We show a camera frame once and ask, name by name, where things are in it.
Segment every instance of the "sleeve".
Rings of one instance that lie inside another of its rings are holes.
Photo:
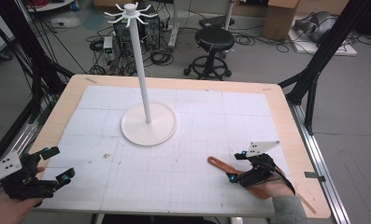
[[[301,199],[296,196],[278,197],[273,199],[275,216],[271,224],[306,224],[307,215],[302,207]]]

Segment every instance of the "stool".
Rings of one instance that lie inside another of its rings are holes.
[[[184,69],[184,75],[188,76],[192,69],[199,76],[197,79],[215,77],[223,81],[223,76],[231,76],[232,72],[228,69],[226,62],[221,58],[215,57],[215,54],[228,50],[235,44],[232,34],[222,28],[208,26],[197,31],[194,38],[196,43],[208,52],[208,56],[201,56],[193,60],[189,67]],[[198,62],[205,58],[205,63]],[[220,65],[214,65],[215,60],[220,62]]]

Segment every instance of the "wooden spatula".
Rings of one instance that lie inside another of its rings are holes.
[[[215,157],[208,157],[207,161],[210,164],[222,169],[225,173],[231,173],[231,174],[237,174],[237,175],[241,175],[241,174],[244,173],[244,171],[239,171],[239,170],[235,169],[233,166],[230,166],[230,165],[226,164],[225,162],[218,160]],[[252,193],[253,195],[255,195],[256,197],[258,197],[260,199],[270,198],[270,196],[268,194],[266,194],[261,189],[256,189],[254,187],[247,187],[246,190],[248,190],[250,193]]]

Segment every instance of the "gray floor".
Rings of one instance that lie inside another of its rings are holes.
[[[45,13],[45,17],[62,12]],[[81,25],[57,35],[85,70],[93,65],[93,53],[85,38],[108,27],[106,19],[87,5],[76,13]],[[201,17],[193,15],[188,26],[199,28]],[[262,21],[234,17],[234,28],[249,28]],[[150,66],[146,76],[185,77],[182,71],[196,57],[205,54],[196,49],[194,31],[183,31],[168,66]],[[82,70],[53,38],[50,40],[59,62],[75,73]],[[257,41],[254,46],[235,45],[226,62],[233,75],[226,81],[279,83],[301,72],[311,57]],[[327,162],[335,186],[352,223],[371,223],[371,47],[358,43],[356,57],[335,56],[321,74],[313,119],[314,133]],[[30,100],[30,91],[15,60],[0,61],[0,139]],[[90,215],[76,213],[32,213],[24,223],[89,223]],[[312,223],[335,223],[332,218],[310,220]],[[266,223],[263,219],[245,219],[245,223]]]

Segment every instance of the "hand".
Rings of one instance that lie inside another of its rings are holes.
[[[261,181],[259,184],[251,186],[251,188],[260,189],[268,194],[272,198],[283,197],[283,196],[293,196],[293,192],[285,184],[281,177],[274,173],[267,180]]]
[[[44,170],[45,168],[38,167],[38,172]],[[42,201],[42,198],[11,199],[3,189],[0,189],[0,224],[21,223],[33,207]]]

